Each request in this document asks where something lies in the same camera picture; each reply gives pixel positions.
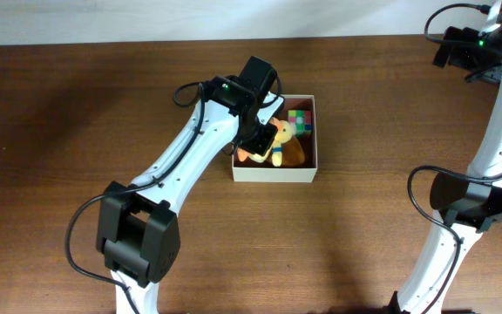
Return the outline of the multicolour puzzle cube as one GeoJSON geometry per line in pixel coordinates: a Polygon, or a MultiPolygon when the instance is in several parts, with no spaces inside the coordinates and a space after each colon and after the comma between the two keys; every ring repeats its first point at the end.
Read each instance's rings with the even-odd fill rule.
{"type": "Polygon", "coordinates": [[[294,136],[311,135],[313,131],[312,112],[306,110],[289,110],[288,123],[293,129],[294,136]]]}

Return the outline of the yellow plush duck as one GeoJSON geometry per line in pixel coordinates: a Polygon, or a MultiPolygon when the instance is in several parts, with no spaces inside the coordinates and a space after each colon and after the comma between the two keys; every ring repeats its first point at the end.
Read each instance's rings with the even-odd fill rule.
{"type": "Polygon", "coordinates": [[[275,136],[275,140],[271,147],[268,149],[265,155],[250,154],[241,148],[237,149],[237,159],[239,161],[245,161],[247,158],[250,160],[263,163],[268,161],[274,167],[280,167],[282,165],[282,145],[289,141],[292,136],[294,136],[293,129],[286,120],[279,120],[275,117],[271,118],[270,123],[276,125],[278,132],[275,136]]]}

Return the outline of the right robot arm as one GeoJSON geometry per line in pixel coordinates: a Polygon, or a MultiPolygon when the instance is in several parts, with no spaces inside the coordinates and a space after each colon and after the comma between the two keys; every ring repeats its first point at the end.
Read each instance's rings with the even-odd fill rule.
{"type": "Polygon", "coordinates": [[[502,1],[476,4],[486,16],[481,30],[449,27],[433,59],[438,67],[455,66],[468,72],[465,81],[496,84],[499,92],[483,141],[463,174],[426,165],[411,171],[435,173],[427,213],[418,213],[431,229],[405,284],[385,306],[388,313],[439,313],[454,276],[471,247],[494,223],[502,222],[502,1]]]}

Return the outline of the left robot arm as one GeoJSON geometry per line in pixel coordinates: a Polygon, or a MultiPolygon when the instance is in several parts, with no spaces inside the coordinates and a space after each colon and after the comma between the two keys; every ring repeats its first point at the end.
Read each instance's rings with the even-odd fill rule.
{"type": "Polygon", "coordinates": [[[96,249],[116,286],[118,313],[154,313],[159,282],[180,251],[184,200],[226,145],[264,155],[277,133],[271,118],[284,103],[270,93],[275,68],[251,57],[237,76],[198,85],[194,111],[167,150],[128,186],[113,181],[99,206],[96,249]]]}

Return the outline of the brown plush bear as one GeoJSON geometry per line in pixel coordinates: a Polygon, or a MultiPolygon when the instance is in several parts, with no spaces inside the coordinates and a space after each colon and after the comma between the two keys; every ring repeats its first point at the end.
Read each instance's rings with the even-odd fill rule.
{"type": "Polygon", "coordinates": [[[292,136],[289,141],[282,145],[282,166],[301,167],[306,161],[306,155],[300,141],[292,136]]]}

